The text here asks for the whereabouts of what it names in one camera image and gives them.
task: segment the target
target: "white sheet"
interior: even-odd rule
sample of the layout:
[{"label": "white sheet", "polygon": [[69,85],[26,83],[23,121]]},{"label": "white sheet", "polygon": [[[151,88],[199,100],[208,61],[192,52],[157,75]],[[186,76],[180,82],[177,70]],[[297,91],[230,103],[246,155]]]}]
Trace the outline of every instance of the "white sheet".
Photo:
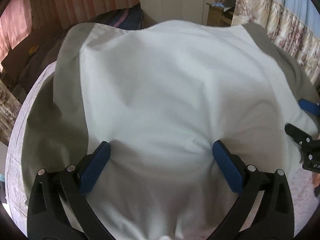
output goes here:
[{"label": "white sheet", "polygon": [[[241,26],[168,22],[110,40],[114,30],[97,25],[81,50],[88,153],[101,140],[113,146],[111,160],[87,198],[108,230],[117,239],[207,237],[235,199],[211,154],[212,143],[223,139],[247,164],[292,171],[288,179],[298,232],[318,202],[311,173],[296,171],[299,153],[284,134],[284,122],[290,119],[311,133],[315,127],[276,63]],[[232,49],[223,49],[225,45]],[[47,67],[29,93],[9,144],[8,199],[24,233],[25,122],[54,67]],[[92,115],[95,111],[100,118]]]}]

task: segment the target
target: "wooden cabinet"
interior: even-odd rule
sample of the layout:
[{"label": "wooden cabinet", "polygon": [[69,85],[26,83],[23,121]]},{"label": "wooden cabinet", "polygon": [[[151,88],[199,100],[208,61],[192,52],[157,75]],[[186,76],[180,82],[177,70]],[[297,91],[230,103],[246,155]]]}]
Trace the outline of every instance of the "wooden cabinet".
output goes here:
[{"label": "wooden cabinet", "polygon": [[233,12],[223,11],[223,8],[209,5],[207,26],[213,27],[228,27],[231,26]]}]

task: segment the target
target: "black clamp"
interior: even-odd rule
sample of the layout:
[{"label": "black clamp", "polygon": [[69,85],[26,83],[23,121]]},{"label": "black clamp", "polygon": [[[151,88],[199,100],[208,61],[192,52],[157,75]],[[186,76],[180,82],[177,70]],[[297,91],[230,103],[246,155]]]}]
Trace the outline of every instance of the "black clamp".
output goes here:
[{"label": "black clamp", "polygon": [[[32,187],[27,230],[30,240],[115,240],[102,225],[84,195],[90,192],[110,158],[110,145],[102,142],[79,164],[60,172],[40,169]],[[292,240],[293,205],[283,170],[275,173],[246,166],[221,141],[212,147],[213,156],[232,191],[239,194],[228,215],[207,240]],[[252,225],[241,232],[259,191],[263,199]],[[72,228],[60,197],[67,201],[84,232]]]},{"label": "black clamp", "polygon": [[[231,210],[207,240],[292,240],[293,204],[289,185],[281,169],[261,172],[245,165],[219,140],[213,144],[213,156],[232,191],[239,194]],[[263,191],[257,214],[248,229],[241,232],[259,191]]]},{"label": "black clamp", "polygon": [[301,146],[302,167],[305,170],[320,173],[320,140],[313,140],[311,135],[290,123],[285,125],[284,131]]}]

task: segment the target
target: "blue rubber pad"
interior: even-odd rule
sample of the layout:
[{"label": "blue rubber pad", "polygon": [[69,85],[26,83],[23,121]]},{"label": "blue rubber pad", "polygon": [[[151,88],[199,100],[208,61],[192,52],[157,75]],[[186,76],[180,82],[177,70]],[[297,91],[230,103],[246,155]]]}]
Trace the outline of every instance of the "blue rubber pad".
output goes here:
[{"label": "blue rubber pad", "polygon": [[320,115],[320,107],[314,103],[301,99],[299,101],[299,106],[302,110],[307,111],[310,114]]},{"label": "blue rubber pad", "polygon": [[92,191],[94,184],[97,182],[104,166],[110,159],[111,147],[110,144],[104,142],[94,152],[94,157],[81,175],[80,192],[85,195]]},{"label": "blue rubber pad", "polygon": [[231,160],[229,156],[231,153],[227,153],[227,149],[221,145],[220,141],[216,141],[213,144],[212,153],[230,189],[235,193],[241,194],[243,191],[243,177]]}]

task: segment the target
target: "pink curtain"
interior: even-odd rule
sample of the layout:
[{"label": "pink curtain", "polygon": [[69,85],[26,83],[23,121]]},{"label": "pink curtain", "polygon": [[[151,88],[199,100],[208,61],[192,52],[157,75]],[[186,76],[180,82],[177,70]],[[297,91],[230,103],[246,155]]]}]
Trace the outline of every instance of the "pink curtain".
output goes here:
[{"label": "pink curtain", "polygon": [[0,17],[1,62],[10,49],[17,46],[31,32],[30,0],[11,0]]}]

